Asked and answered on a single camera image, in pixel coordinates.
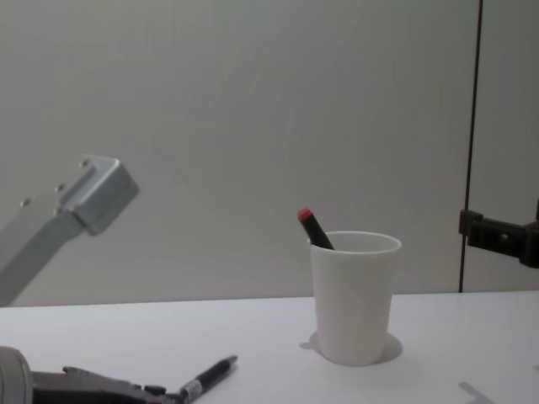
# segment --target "gray wall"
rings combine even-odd
[[[140,197],[17,305],[312,293],[296,209],[403,240],[398,290],[456,291],[477,3],[0,3],[0,223],[83,153]]]
[[[539,3],[488,0],[478,80],[470,209],[519,224],[539,198]],[[467,248],[464,288],[539,289],[539,271]]]

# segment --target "white table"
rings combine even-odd
[[[300,348],[315,328],[310,298],[0,310],[0,345],[32,370],[70,364],[178,388],[239,355],[200,404],[539,402],[539,292],[395,296],[390,333],[403,352],[365,368]]]

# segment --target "white paper cup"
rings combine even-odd
[[[383,234],[333,231],[334,250],[311,245],[318,343],[336,364],[365,366],[382,355],[401,242]]]

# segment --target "pen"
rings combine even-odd
[[[206,393],[211,387],[221,381],[234,368],[237,356],[220,360],[207,371],[196,376],[192,381],[179,389],[178,401],[180,404],[192,402]]]
[[[320,248],[327,248],[328,250],[333,250],[334,246],[331,245],[331,242],[326,236],[322,227],[318,224],[316,217],[311,212],[309,208],[303,208],[298,210],[297,219],[303,225],[303,228],[309,236],[309,240],[313,246]]]

